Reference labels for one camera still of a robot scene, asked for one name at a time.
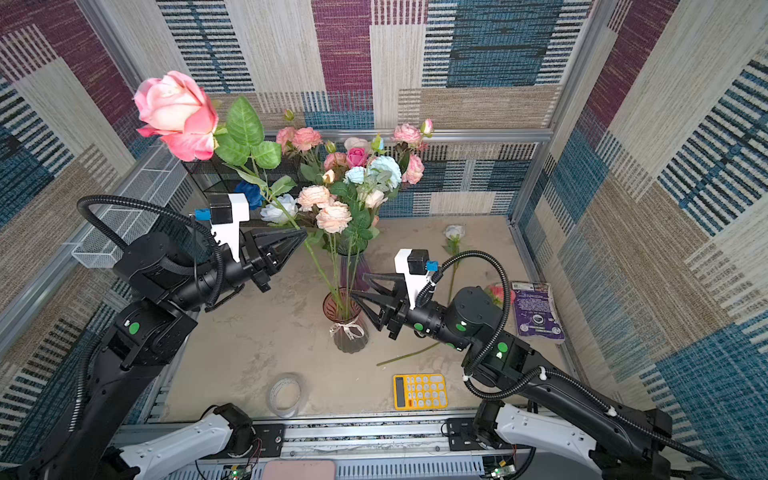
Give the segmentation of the magenta rose stem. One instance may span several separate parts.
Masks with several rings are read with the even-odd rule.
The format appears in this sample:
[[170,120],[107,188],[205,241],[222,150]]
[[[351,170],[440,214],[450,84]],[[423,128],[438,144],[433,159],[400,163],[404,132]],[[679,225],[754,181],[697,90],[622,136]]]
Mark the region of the magenta rose stem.
[[368,163],[369,154],[365,148],[355,147],[346,152],[349,168],[365,167]]

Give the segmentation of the cream white rose stem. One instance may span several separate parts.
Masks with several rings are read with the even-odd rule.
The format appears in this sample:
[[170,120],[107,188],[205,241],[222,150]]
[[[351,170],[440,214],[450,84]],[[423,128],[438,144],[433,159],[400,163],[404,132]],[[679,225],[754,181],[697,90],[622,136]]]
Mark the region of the cream white rose stem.
[[344,148],[349,151],[352,149],[363,149],[367,153],[372,152],[372,146],[371,143],[368,140],[358,138],[358,137],[349,137],[344,141]]

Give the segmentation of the dark red glass vase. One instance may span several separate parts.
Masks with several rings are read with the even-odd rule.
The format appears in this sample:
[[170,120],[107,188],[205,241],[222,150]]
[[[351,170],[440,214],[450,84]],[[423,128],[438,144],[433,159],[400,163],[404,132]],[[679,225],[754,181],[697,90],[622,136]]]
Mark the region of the dark red glass vase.
[[339,288],[337,293],[329,293],[322,305],[322,311],[332,325],[331,338],[343,353],[360,352],[368,344],[368,329],[361,317],[361,307],[349,296],[346,288]]

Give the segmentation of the purple blue glass vase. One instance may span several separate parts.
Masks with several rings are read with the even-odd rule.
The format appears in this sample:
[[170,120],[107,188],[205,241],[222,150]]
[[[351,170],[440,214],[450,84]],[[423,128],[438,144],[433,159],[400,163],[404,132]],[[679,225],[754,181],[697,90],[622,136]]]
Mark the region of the purple blue glass vase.
[[337,254],[340,261],[340,287],[367,291],[369,285],[364,275],[370,273],[370,267],[365,257],[365,250],[356,245],[349,247],[348,244],[342,244],[337,247]]

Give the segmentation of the blue rose stem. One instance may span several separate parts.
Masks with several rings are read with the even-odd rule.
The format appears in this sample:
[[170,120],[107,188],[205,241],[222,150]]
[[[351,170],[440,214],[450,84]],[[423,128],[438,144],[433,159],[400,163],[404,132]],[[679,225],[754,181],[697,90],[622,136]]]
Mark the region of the blue rose stem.
[[245,180],[238,183],[234,192],[245,196],[251,211],[261,208],[264,203],[260,187]]

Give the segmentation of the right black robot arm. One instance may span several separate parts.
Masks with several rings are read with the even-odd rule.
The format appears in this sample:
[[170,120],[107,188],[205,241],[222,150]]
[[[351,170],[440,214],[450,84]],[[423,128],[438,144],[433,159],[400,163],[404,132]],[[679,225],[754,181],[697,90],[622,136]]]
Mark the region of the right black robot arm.
[[[496,305],[480,287],[465,287],[443,306],[432,296],[454,264],[478,258],[502,282]],[[367,273],[367,291],[351,297],[374,327],[398,337],[402,328],[465,354],[462,381],[480,398],[476,441],[490,448],[524,445],[554,453],[603,479],[725,479],[724,468],[672,437],[669,414],[641,411],[586,386],[555,367],[506,324],[512,307],[508,276],[490,254],[468,250],[442,265],[425,250],[401,250],[396,270]]]

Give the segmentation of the large pink rose stem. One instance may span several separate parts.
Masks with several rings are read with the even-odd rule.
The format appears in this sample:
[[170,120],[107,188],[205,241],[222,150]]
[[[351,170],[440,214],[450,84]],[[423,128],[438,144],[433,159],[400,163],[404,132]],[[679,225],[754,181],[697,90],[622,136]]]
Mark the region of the large pink rose stem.
[[[134,95],[139,118],[145,126],[139,130],[143,136],[160,136],[171,152],[183,161],[208,160],[215,150],[242,144],[231,133],[220,131],[218,114],[209,96],[189,76],[170,71],[161,78],[145,80]],[[353,233],[353,220],[357,216],[351,211],[352,221],[343,234]],[[221,254],[216,258],[217,278],[215,290],[209,297],[216,301],[223,280],[224,261],[222,248],[213,238],[213,246]]]

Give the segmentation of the pale cream rose stem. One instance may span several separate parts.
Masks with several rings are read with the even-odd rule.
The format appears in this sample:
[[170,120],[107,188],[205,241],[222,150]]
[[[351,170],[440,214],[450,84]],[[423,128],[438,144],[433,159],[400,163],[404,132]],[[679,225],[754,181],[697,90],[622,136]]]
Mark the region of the pale cream rose stem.
[[364,204],[367,209],[376,210],[386,201],[387,196],[384,192],[373,190],[365,197]]

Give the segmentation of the peach peony stem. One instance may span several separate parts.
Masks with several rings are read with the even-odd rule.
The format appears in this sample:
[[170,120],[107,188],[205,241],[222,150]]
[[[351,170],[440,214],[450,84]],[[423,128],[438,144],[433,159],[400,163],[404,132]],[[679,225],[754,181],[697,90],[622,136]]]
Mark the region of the peach peony stem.
[[329,293],[336,308],[335,316],[348,319],[351,314],[351,299],[344,291],[343,280],[349,280],[342,273],[343,233],[352,221],[349,206],[334,194],[337,171],[326,170],[318,185],[304,187],[298,198],[300,219],[307,223],[308,248],[318,271],[329,287]]

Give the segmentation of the light blue peony stem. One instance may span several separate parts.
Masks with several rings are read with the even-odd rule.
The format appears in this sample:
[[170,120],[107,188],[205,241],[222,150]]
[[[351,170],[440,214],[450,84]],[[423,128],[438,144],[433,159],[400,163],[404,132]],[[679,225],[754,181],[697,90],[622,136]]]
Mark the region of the light blue peony stem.
[[384,140],[377,135],[369,141],[372,152],[368,153],[368,163],[365,167],[349,168],[344,174],[344,182],[353,185],[376,184],[384,192],[394,191],[401,183],[401,171],[396,160],[385,155]]

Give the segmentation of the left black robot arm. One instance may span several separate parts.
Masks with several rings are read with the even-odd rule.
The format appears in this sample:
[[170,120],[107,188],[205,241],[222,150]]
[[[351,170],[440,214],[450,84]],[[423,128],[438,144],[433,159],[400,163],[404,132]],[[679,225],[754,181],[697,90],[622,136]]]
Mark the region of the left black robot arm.
[[[92,211],[94,205],[132,207],[192,227],[212,249],[212,266],[200,272],[161,232],[127,243]],[[235,235],[243,259],[215,234],[169,208],[114,195],[81,198],[80,214],[123,252],[118,275],[136,290],[114,324],[83,357],[74,399],[39,453],[2,472],[4,479],[135,479],[142,469],[121,459],[110,442],[147,386],[168,365],[196,327],[190,311],[214,308],[221,293],[236,295],[247,281],[261,291],[306,239],[304,229]]]

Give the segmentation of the small white rose stem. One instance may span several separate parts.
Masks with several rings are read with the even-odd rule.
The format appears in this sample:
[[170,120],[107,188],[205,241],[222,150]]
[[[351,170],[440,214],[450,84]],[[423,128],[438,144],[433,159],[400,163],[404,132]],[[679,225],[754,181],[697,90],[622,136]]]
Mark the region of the small white rose stem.
[[[466,229],[463,225],[453,224],[453,225],[448,225],[445,228],[444,236],[446,238],[446,243],[444,245],[444,249],[449,254],[450,257],[458,255],[462,252],[461,241],[465,235],[466,235]],[[456,274],[459,266],[460,266],[459,261],[455,262],[451,266],[451,277],[450,277],[449,292],[448,292],[449,300],[453,298],[455,278],[456,278]]]

